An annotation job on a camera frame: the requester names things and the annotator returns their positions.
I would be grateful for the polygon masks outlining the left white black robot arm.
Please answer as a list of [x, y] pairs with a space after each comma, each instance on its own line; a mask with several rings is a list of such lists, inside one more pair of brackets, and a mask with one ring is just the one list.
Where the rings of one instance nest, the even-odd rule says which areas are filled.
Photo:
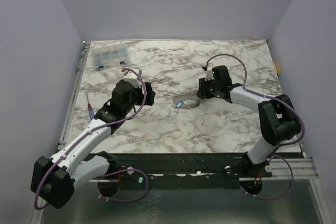
[[35, 193], [34, 206], [38, 199], [59, 209], [72, 197], [75, 189], [94, 178], [110, 179], [124, 172], [137, 172], [135, 168], [123, 169], [116, 158], [101, 152], [91, 160], [85, 158], [91, 151], [109, 138], [125, 121], [134, 118], [145, 105], [154, 104], [155, 92], [149, 82], [137, 85], [120, 80], [109, 99], [100, 108], [86, 129], [68, 146], [52, 157], [41, 156], [34, 164], [30, 189]]

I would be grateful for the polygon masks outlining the blue key tag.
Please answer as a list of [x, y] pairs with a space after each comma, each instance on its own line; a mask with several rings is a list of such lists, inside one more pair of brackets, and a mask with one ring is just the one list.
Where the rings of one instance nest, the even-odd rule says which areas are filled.
[[184, 105], [184, 102], [183, 102], [183, 101], [179, 101], [179, 102], [175, 105], [175, 107], [176, 107], [177, 109], [180, 109], [183, 105]]

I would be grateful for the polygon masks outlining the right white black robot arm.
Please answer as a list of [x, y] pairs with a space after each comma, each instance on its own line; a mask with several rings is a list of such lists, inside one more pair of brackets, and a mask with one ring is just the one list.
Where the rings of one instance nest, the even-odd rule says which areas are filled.
[[261, 138], [245, 155], [241, 171], [246, 177], [254, 177], [264, 163], [282, 142], [301, 133], [303, 126], [295, 114], [287, 95], [276, 97], [248, 91], [242, 84], [232, 83], [226, 66], [208, 70], [203, 67], [205, 77], [199, 79], [197, 97], [205, 100], [223, 99], [228, 103], [241, 105], [258, 113]]

